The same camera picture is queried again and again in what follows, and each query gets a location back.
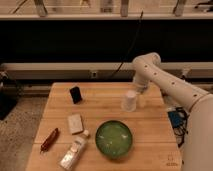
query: bowl rim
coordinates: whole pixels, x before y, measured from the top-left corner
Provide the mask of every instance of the bowl rim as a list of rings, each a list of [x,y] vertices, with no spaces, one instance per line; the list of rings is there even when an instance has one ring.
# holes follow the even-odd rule
[[[104,127],[104,125],[106,125],[106,124],[108,124],[108,123],[113,123],[113,122],[119,123],[119,124],[123,125],[123,126],[128,130],[129,135],[130,135],[130,139],[131,139],[131,143],[130,143],[130,145],[129,145],[129,147],[128,147],[128,150],[127,150],[126,152],[122,153],[121,156],[124,156],[124,155],[126,155],[126,154],[129,152],[129,150],[131,149],[132,144],[133,144],[132,132],[130,131],[129,127],[128,127],[126,124],[124,124],[123,122],[121,122],[121,121],[119,121],[119,120],[108,120],[108,121],[103,122],[103,123],[98,127],[98,129],[97,129],[97,131],[96,131],[96,134],[95,134],[95,144],[96,144],[96,147],[98,148],[98,150],[99,150],[102,154],[104,154],[105,156],[107,156],[107,157],[109,157],[109,158],[111,158],[111,159],[116,159],[116,158],[119,158],[119,157],[121,157],[121,156],[111,157],[111,156],[109,156],[108,154],[104,153],[104,151],[102,151],[101,148],[99,147],[99,145],[97,144],[97,136],[98,136],[98,132],[100,131],[100,129],[101,129],[102,127]]]

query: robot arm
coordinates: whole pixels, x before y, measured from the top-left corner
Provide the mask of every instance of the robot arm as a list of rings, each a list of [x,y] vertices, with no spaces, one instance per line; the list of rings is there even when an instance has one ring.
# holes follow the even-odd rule
[[[212,171],[213,95],[159,69],[158,64],[157,53],[136,57],[133,82],[144,91],[149,80],[153,81],[190,112],[182,171]]]

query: bowl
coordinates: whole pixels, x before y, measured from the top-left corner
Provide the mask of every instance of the bowl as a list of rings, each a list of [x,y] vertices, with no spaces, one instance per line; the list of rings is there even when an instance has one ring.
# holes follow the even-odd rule
[[[95,142],[102,154],[110,159],[117,159],[130,150],[132,133],[124,123],[110,120],[99,126]]]

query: black phone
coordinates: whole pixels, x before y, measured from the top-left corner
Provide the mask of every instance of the black phone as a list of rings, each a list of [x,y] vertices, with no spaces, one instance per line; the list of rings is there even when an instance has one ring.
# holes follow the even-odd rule
[[[75,86],[70,89],[70,94],[72,96],[73,103],[76,104],[82,100],[80,88]]]

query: butcher block table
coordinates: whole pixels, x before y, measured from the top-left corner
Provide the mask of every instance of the butcher block table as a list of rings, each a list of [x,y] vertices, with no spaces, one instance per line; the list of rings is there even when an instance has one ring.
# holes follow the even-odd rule
[[[78,86],[83,101],[73,104],[69,89]],[[75,171],[180,171],[181,155],[168,119],[159,88],[153,83],[138,97],[134,112],[121,109],[124,94],[132,83],[54,83],[34,140],[27,171],[63,171],[59,162],[76,135],[68,129],[67,117],[81,114],[84,128],[91,136]],[[133,134],[128,155],[109,160],[97,149],[95,134],[105,121],[119,120]],[[58,128],[60,136],[48,152],[40,154],[40,146]]]

